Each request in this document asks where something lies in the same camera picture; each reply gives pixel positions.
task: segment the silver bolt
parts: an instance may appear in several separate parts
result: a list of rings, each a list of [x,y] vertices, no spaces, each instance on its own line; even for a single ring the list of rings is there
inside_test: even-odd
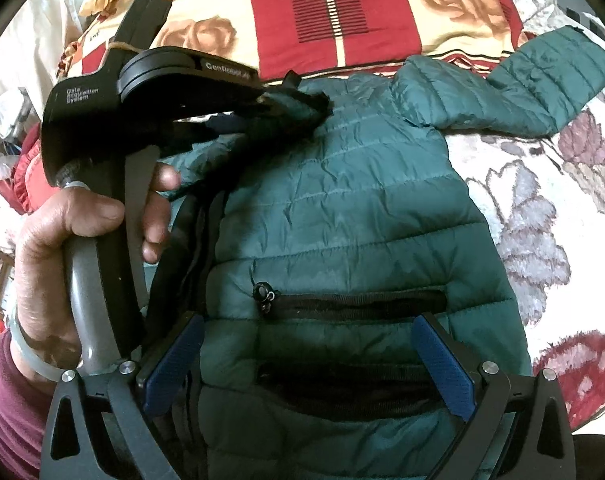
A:
[[[76,378],[75,370],[65,370],[62,373],[62,382],[63,383],[71,383]]]
[[[548,381],[555,381],[557,377],[556,373],[551,368],[543,368],[542,376]]]
[[[125,361],[118,367],[118,371],[122,375],[129,375],[136,369],[136,364],[133,361]]]
[[[500,370],[500,368],[498,368],[498,365],[495,364],[493,361],[483,362],[482,369],[485,371],[486,374],[489,375],[495,375]]]

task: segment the person's left hand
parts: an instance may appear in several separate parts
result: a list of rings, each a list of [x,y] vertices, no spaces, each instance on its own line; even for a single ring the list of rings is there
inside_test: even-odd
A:
[[[176,189],[179,184],[180,175],[173,167],[156,165],[142,218],[142,254],[149,263],[160,258],[171,214],[169,202],[156,191]],[[80,341],[65,284],[64,241],[71,235],[104,235],[123,219],[121,202],[74,187],[54,194],[25,221],[16,241],[17,315],[28,345],[42,360],[65,369],[75,368],[80,360]],[[27,380],[43,391],[53,391],[55,385],[29,368],[14,342],[11,354]]]

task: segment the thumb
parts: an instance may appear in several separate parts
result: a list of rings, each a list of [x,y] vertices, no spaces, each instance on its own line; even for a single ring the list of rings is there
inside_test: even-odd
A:
[[[124,219],[124,205],[81,187],[54,194],[23,225],[16,256],[49,257],[69,236],[95,237],[114,231]]]

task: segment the blue textured pad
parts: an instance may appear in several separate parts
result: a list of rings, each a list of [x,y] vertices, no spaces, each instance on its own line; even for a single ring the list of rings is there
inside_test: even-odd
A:
[[[449,411],[468,421],[476,410],[473,381],[423,316],[413,322],[411,342]]]
[[[147,379],[142,409],[147,416],[169,411],[204,340],[204,319],[193,316]]]

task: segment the purple sleeve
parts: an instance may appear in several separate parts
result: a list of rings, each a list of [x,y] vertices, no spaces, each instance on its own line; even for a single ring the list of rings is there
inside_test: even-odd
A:
[[[20,374],[10,343],[6,330],[0,335],[0,475],[38,480],[42,436],[52,399]]]

